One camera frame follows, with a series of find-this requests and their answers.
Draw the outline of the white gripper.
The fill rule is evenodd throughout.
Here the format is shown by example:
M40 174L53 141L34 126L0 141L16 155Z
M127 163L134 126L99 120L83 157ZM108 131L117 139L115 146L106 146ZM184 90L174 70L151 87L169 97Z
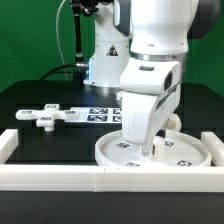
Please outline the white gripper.
M120 77L122 132L126 141L140 147L151 158L154 136L163 127L180 101L181 64L178 61L152 62L130 58Z

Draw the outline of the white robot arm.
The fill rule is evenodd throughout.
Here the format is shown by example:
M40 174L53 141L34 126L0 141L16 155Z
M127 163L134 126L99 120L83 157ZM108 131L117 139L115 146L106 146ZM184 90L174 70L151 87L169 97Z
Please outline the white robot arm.
M99 28L99 41L111 47L131 41L130 49L112 60L108 50L90 61L89 86L118 88L122 136L146 156L153 139L180 101L188 41L204 37L221 12L220 0L110 0L110 34Z

